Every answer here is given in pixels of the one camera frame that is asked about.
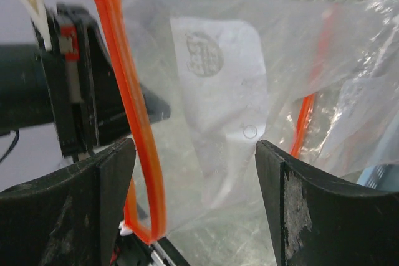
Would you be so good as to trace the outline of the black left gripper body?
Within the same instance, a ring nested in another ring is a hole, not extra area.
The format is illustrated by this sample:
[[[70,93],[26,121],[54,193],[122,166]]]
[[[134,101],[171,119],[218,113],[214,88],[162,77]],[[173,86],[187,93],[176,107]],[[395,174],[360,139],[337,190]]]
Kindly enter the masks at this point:
[[[92,154],[130,133],[99,25],[82,6],[47,10],[52,42],[1,46],[1,135],[53,124],[63,156]]]

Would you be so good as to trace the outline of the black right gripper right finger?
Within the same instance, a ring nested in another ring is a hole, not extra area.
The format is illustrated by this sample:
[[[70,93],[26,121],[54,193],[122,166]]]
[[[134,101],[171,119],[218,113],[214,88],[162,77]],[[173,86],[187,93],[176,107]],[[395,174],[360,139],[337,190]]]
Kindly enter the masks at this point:
[[[278,265],[397,265],[398,194],[350,183],[256,145],[256,169]]]

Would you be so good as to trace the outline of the blue plastic basket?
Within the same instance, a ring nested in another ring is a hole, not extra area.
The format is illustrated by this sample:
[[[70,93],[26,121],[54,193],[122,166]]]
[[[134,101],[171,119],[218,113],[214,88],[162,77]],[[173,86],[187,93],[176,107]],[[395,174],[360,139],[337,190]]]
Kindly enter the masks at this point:
[[[366,168],[362,171],[357,184],[388,192],[399,191],[399,166],[397,164],[383,164]]]

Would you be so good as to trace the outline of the clear zip top bag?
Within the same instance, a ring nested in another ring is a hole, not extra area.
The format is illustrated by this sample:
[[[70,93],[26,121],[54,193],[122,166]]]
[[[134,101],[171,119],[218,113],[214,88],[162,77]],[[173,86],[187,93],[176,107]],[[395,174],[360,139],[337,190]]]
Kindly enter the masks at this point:
[[[398,0],[94,0],[137,149],[125,225],[260,207],[257,142],[336,176],[396,161]]]

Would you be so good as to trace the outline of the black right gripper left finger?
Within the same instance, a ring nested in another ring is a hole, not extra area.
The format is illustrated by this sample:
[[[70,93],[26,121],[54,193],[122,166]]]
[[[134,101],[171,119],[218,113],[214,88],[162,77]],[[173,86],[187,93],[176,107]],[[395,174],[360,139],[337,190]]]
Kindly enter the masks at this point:
[[[2,265],[109,265],[136,152],[122,139],[1,193]]]

